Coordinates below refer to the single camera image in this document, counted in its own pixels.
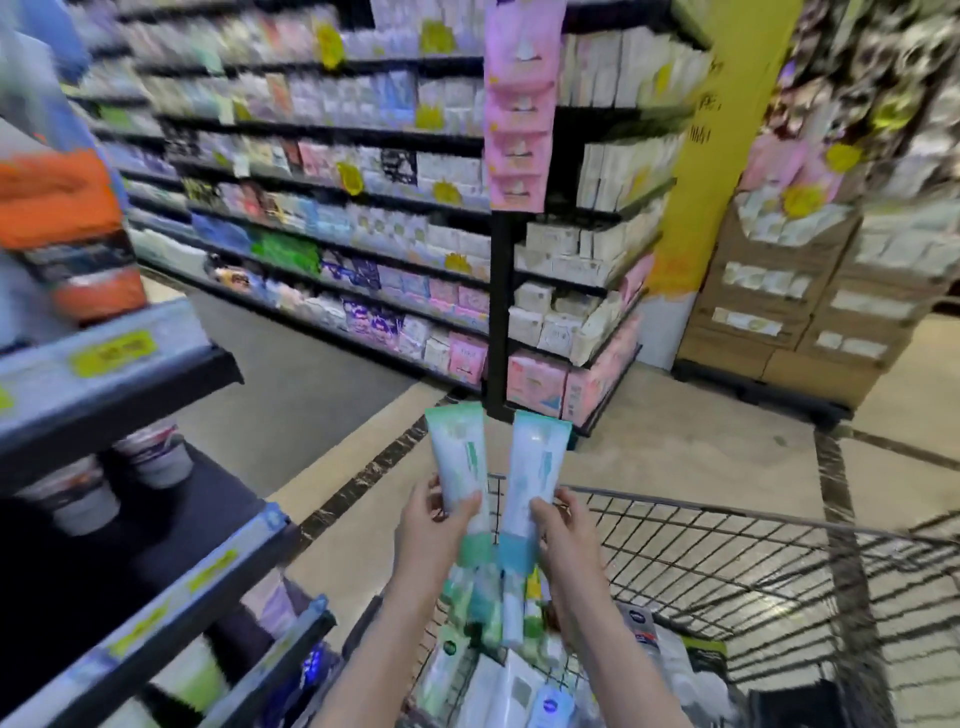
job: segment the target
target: yellow column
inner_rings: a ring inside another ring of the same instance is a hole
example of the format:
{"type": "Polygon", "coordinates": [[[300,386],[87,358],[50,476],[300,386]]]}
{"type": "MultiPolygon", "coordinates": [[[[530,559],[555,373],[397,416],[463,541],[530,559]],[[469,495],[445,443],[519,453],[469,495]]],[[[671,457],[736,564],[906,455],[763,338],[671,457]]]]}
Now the yellow column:
{"type": "Polygon", "coordinates": [[[713,0],[713,67],[698,93],[649,278],[653,295],[697,291],[747,163],[802,0],[713,0]]]}

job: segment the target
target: wire shopping cart basket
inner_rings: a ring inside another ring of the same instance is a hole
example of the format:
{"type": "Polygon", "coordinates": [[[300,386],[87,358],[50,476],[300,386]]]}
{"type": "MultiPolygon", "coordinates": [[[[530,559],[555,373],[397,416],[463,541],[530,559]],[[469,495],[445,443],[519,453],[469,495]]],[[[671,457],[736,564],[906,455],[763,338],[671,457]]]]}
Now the wire shopping cart basket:
{"type": "MultiPolygon", "coordinates": [[[[498,529],[505,476],[490,475],[489,488],[498,529]]],[[[613,598],[725,643],[728,682],[751,697],[745,717],[765,710],[764,696],[800,689],[794,701],[808,701],[803,689],[812,687],[835,695],[842,722],[776,724],[960,724],[960,513],[897,534],[572,490],[596,519],[613,598]]],[[[361,621],[373,611],[372,604],[361,621]]],[[[411,689],[445,622],[438,603],[411,689]]],[[[454,726],[477,657],[472,649],[462,662],[439,717],[408,700],[398,725],[454,726]]],[[[575,656],[548,675],[571,691],[584,677],[575,656]]]]}

